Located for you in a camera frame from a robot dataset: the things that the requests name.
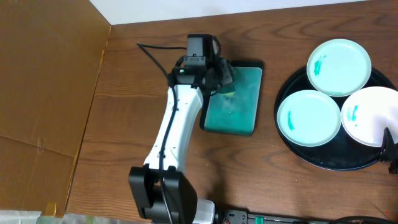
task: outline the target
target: cardboard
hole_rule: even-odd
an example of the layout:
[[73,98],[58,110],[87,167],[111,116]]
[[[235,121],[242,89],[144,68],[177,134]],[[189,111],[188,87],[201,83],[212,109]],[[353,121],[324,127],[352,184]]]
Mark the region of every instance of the cardboard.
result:
[[89,1],[0,1],[0,209],[62,216],[110,25]]

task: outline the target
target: brown tabletop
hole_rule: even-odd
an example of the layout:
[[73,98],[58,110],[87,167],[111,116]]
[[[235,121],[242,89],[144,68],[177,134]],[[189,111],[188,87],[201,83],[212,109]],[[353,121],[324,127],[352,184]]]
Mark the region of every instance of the brown tabletop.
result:
[[[334,219],[398,220],[398,175],[377,163],[352,172],[317,168],[291,152],[274,123],[279,88],[315,47],[351,39],[398,86],[398,1],[301,7],[112,27],[67,212],[140,220],[127,181],[160,128],[167,84],[136,42],[186,45],[187,34],[216,35],[222,56],[266,63],[252,136],[192,132],[186,176],[201,198],[251,212]],[[150,52],[170,70],[183,50]]]

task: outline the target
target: white background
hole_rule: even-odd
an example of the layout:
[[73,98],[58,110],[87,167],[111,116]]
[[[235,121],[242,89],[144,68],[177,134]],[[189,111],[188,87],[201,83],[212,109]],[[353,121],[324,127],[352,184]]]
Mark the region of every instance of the white background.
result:
[[90,0],[111,25],[362,0]]

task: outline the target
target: white plate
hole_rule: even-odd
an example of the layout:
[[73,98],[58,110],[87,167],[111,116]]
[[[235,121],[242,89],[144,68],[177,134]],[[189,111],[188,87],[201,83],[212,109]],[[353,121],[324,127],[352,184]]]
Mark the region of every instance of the white plate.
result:
[[320,146],[333,139],[340,129],[340,109],[324,93],[298,91],[280,104],[277,123],[288,140],[301,146]]
[[371,72],[371,59],[365,49],[345,39],[319,45],[307,63],[311,84],[329,96],[353,94],[366,84]]
[[348,97],[341,109],[346,132],[367,146],[380,147],[384,129],[398,142],[398,91],[386,87],[363,88]]

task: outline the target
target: black round tray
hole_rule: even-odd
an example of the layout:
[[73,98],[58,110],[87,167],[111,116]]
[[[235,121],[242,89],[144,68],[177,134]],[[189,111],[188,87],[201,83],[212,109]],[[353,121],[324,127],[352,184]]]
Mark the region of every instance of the black round tray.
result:
[[[396,89],[395,86],[375,68],[372,68],[371,77],[364,88],[369,86],[384,86]],[[291,151],[315,166],[330,170],[358,170],[375,164],[379,160],[380,147],[365,146],[355,141],[347,134],[343,125],[340,126],[337,135],[322,146],[305,147],[289,141],[278,127],[277,112],[279,105],[286,97],[300,90],[316,90],[308,80],[306,66],[297,70],[289,77],[282,85],[275,100],[275,125],[280,137]],[[331,98],[341,109],[348,96]]]

